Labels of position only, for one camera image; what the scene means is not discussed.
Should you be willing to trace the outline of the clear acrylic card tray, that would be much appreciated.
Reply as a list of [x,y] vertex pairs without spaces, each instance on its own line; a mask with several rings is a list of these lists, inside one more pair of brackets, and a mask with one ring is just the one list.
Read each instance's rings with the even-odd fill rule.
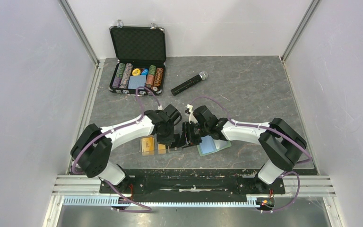
[[183,148],[170,147],[158,143],[156,136],[147,136],[139,139],[139,152],[142,156],[166,155],[182,152]]

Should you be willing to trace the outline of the green card holder wallet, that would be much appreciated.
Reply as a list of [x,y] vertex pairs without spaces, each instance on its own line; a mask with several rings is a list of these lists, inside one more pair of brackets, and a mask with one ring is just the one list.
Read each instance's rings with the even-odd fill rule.
[[214,140],[210,136],[203,137],[202,141],[197,145],[197,149],[201,157],[216,153],[229,147],[231,147],[230,141]]

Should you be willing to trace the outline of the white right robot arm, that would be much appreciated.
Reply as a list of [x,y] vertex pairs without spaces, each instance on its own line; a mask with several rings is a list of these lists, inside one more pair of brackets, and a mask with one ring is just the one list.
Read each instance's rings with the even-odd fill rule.
[[205,140],[213,143],[238,140],[262,146],[268,161],[254,180],[254,187],[260,193],[268,192],[278,177],[292,171],[302,154],[311,160],[305,139],[281,118],[264,123],[238,122],[217,118],[205,105],[198,108],[187,105],[185,112],[189,116],[183,123],[188,146],[203,145]]

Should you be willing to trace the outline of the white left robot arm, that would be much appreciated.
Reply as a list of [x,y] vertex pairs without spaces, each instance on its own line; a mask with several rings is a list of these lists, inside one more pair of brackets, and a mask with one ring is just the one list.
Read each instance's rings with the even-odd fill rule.
[[130,181],[125,171],[109,160],[111,153],[122,144],[151,135],[155,135],[159,143],[170,146],[176,142],[174,127],[181,118],[181,113],[168,105],[165,109],[143,111],[136,118],[117,125],[90,124],[70,151],[71,172],[89,178],[100,177],[111,183],[117,192],[125,192]]

